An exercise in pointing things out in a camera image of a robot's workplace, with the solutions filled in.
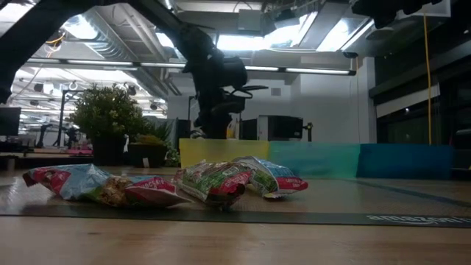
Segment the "teal bin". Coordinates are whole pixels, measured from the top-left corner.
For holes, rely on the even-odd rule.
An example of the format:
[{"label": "teal bin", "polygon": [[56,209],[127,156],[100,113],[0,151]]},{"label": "teal bin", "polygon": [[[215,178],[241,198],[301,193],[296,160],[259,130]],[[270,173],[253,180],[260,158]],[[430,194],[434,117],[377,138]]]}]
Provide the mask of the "teal bin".
[{"label": "teal bin", "polygon": [[452,167],[451,146],[362,144],[358,177],[448,180]]},{"label": "teal bin", "polygon": [[356,177],[360,144],[271,141],[271,162],[289,167],[303,179]]}]

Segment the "ceiling duct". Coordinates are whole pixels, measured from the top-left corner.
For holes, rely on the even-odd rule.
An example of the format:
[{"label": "ceiling duct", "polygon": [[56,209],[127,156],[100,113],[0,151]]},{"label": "ceiling duct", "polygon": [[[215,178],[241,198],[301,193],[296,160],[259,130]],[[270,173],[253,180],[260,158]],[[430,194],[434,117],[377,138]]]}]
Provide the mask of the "ceiling duct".
[{"label": "ceiling duct", "polygon": [[[86,43],[88,47],[106,60],[123,61],[138,59],[95,9],[83,13],[82,16],[97,32],[93,41]],[[73,25],[74,23],[80,23],[79,16],[75,16],[67,22],[68,25]],[[167,98],[168,91],[165,89],[162,81],[154,77],[146,69],[139,68],[137,71],[126,71],[126,73],[134,76],[134,78],[141,82],[142,87],[152,96]]]}]

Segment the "snack bag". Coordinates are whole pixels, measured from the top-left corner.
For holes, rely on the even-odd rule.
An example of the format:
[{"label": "snack bag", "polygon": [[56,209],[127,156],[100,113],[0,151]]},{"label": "snack bag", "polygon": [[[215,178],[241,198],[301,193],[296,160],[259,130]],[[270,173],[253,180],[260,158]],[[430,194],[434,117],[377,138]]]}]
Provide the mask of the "snack bag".
[{"label": "snack bag", "polygon": [[199,163],[179,170],[173,183],[207,205],[228,208],[245,192],[251,173],[240,163]]},{"label": "snack bag", "polygon": [[253,170],[249,181],[264,198],[278,198],[308,188],[307,182],[285,166],[252,156],[236,158],[234,162],[243,163]]},{"label": "snack bag", "polygon": [[48,166],[23,175],[28,187],[42,184],[67,200],[92,199],[115,207],[169,207],[190,202],[162,177],[119,177],[92,164]]}]

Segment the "green plant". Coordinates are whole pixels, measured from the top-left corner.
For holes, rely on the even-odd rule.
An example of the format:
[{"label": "green plant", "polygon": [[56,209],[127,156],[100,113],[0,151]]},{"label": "green plant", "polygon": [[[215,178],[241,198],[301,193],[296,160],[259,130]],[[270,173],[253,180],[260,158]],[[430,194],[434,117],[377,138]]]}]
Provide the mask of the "green plant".
[{"label": "green plant", "polygon": [[90,138],[123,137],[140,133],[142,110],[126,91],[112,87],[98,89],[93,84],[76,102],[71,120]]},{"label": "green plant", "polygon": [[144,120],[144,129],[142,130],[142,134],[153,135],[160,140],[167,142],[169,140],[170,132],[171,127],[166,122],[156,126],[152,122]]},{"label": "green plant", "polygon": [[178,151],[167,142],[167,157],[165,160],[165,166],[168,167],[177,167],[180,165],[180,154]]}]

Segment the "black monitor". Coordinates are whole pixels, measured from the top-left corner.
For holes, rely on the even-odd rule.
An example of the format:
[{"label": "black monitor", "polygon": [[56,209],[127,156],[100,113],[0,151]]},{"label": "black monitor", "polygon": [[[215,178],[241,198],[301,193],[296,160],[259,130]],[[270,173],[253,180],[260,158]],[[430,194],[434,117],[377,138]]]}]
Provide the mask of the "black monitor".
[{"label": "black monitor", "polygon": [[18,135],[20,114],[20,107],[0,107],[0,135]]}]

